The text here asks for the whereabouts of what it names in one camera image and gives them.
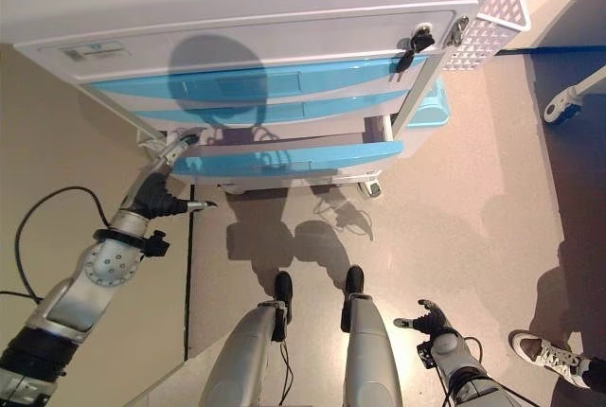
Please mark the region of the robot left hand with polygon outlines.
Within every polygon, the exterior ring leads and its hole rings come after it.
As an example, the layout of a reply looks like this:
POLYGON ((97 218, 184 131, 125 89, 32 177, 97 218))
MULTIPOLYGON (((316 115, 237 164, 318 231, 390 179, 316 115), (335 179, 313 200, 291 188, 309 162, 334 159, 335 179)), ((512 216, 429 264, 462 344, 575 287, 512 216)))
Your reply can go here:
POLYGON ((176 161, 200 140, 200 130, 179 133, 143 167, 119 206, 147 220, 216 208, 211 201, 179 199, 169 192, 167 181, 176 161))

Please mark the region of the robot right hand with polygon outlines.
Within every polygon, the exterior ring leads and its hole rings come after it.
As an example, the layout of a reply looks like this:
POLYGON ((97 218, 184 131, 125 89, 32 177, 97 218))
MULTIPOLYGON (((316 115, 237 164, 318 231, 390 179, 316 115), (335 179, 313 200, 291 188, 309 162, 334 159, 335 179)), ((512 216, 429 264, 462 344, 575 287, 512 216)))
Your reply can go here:
POLYGON ((393 320, 393 325, 413 329, 428 335, 432 340, 446 333, 458 334, 438 304, 428 299, 419 299, 418 304, 424 307, 425 314, 413 319, 396 318, 393 320))

